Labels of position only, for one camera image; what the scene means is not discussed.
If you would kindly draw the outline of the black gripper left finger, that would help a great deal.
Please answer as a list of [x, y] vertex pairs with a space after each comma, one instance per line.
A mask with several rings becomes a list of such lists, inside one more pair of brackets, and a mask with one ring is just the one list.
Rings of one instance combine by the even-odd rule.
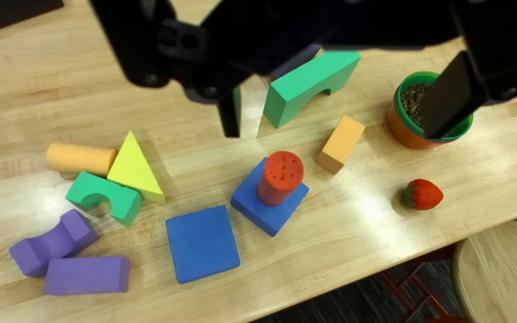
[[240, 137], [240, 90], [229, 90], [216, 105], [225, 139]]

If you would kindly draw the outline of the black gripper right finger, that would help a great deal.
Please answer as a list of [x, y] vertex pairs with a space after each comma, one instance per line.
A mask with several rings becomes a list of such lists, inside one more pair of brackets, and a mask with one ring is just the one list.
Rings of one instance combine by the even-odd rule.
[[461, 51], [419, 99], [423, 137], [448, 135], [484, 103], [486, 92], [473, 74], [468, 55]]

